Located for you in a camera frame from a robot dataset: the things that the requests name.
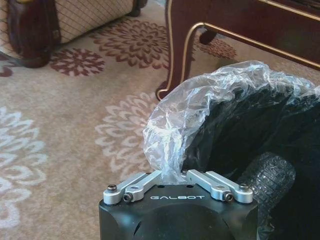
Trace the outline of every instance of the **chair leg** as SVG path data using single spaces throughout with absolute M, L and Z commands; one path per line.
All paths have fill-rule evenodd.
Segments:
M 190 18 L 188 21 L 184 19 L 181 4 L 172 0 L 171 11 L 168 12 L 168 3 L 166 7 L 166 27 L 169 43 L 169 70 L 167 80 L 163 82 L 155 94 L 159 100 L 164 98 L 176 86 L 188 78 L 191 61 L 192 61 L 192 45 L 194 35 L 197 28 L 203 24 L 198 23 L 197 18 Z
M 206 30 L 200 35 L 199 41 L 204 45 L 208 45 L 216 37 L 216 35 L 216 32 L 212 30 Z
M 146 6 L 147 0 L 135 0 L 133 2 L 133 9 L 127 15 L 129 17 L 139 17 L 141 14 L 141 9 Z

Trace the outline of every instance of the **carpet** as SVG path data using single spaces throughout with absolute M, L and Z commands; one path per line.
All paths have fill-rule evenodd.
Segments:
M 320 72 L 219 35 L 195 39 L 190 76 L 259 60 L 320 82 Z M 0 57 L 0 239 L 98 240 L 108 184 L 150 171 L 142 129 L 166 80 L 163 6 L 149 1 L 59 46 L 28 69 Z

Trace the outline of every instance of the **screw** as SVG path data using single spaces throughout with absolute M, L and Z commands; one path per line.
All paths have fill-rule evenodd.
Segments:
M 134 197 L 130 192 L 123 194 L 122 199 L 125 203 L 130 203 Z
M 227 203 L 230 203 L 234 199 L 234 196 L 231 192 L 225 192 L 223 194 L 223 200 L 225 200 Z
M 108 193 L 114 193 L 117 191 L 117 185 L 115 184 L 110 184 L 107 188 L 107 192 Z
M 240 183 L 240 184 L 239 184 L 239 189 L 240 189 L 241 191 L 246 192 L 246 191 L 249 190 L 249 186 L 248 186 L 247 184 L 245 184 L 245 183 Z

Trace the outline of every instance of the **black trash bag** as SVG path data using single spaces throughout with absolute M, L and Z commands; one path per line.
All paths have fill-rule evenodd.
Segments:
M 233 181 L 270 152 L 295 169 L 295 181 L 270 215 L 269 239 L 318 239 L 320 88 L 262 62 L 225 66 L 183 82 L 143 130 L 144 152 L 163 180 L 182 169 L 215 171 Z

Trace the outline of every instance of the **wooden furniture leg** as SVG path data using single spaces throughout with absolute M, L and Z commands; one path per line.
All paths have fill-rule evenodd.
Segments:
M 133 9 L 127 15 L 130 17 L 139 17 L 141 9 L 147 5 L 148 0 L 135 0 L 133 1 Z
M 211 0 L 167 1 L 165 17 L 169 46 L 169 71 L 167 81 L 156 90 L 159 100 L 188 77 L 194 34 L 197 28 L 204 25 L 205 13 L 210 9 L 210 4 Z
M 60 42 L 54 0 L 9 0 L 8 35 L 12 48 L 27 68 L 39 68 L 50 60 L 54 44 Z
M 215 31 L 207 29 L 200 35 L 199 41 L 204 45 L 208 45 L 216 37 L 216 35 L 217 33 Z

